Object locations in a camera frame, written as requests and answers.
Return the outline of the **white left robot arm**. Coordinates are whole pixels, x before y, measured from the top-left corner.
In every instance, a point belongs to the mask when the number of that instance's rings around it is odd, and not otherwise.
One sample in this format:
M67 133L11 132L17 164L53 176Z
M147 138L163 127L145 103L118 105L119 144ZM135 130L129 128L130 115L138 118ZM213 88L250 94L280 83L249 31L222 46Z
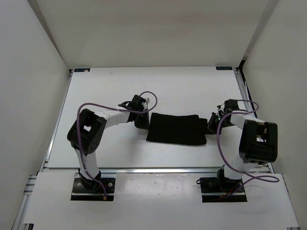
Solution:
M114 108L94 112L87 108L77 112L77 117L68 131L67 140L75 150L78 161L78 173L82 183L90 192L97 191L102 185L101 172L97 166L96 153L104 130L134 122L137 128L145 128L149 125L149 110L140 108L128 110Z

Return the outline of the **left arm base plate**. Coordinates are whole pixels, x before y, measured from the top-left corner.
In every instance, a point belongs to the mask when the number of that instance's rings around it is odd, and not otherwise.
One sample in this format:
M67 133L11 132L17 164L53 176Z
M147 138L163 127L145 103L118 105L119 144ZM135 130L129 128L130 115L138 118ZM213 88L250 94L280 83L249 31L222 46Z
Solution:
M113 201L116 179L111 177L101 178L102 184L105 186L106 197L104 190L100 184L94 182L94 186L85 185L82 178L76 174L73 180L71 190L72 201Z

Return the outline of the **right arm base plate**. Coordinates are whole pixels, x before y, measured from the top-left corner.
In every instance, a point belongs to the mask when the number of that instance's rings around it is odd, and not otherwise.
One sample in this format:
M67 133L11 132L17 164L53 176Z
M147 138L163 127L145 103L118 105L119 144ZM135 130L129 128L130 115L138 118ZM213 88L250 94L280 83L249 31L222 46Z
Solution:
M243 181L218 181L217 177L201 177L196 181L201 187L203 203L241 203L247 202Z

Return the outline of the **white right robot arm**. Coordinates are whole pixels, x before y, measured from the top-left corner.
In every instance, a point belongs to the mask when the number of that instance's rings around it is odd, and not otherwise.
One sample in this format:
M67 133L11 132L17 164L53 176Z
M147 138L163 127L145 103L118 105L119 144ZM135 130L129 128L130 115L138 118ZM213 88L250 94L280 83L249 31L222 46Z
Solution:
M231 162L226 160L220 142L221 130L236 126L241 129L238 154ZM239 184L243 175L252 180L269 183L279 182L274 176L253 176L248 172L258 165L275 162L278 155L278 127L276 123L265 122L243 111L229 113L213 112L207 126L209 134L215 134L220 156L224 165L217 173L215 185L220 191L227 191Z

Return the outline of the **black skirt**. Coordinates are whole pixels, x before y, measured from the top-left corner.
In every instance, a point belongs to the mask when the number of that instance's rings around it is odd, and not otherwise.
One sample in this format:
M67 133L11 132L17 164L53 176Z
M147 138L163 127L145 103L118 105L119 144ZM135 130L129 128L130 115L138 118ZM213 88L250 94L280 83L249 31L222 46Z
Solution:
M206 140L207 119L198 115L153 113L146 140L149 142L201 146Z

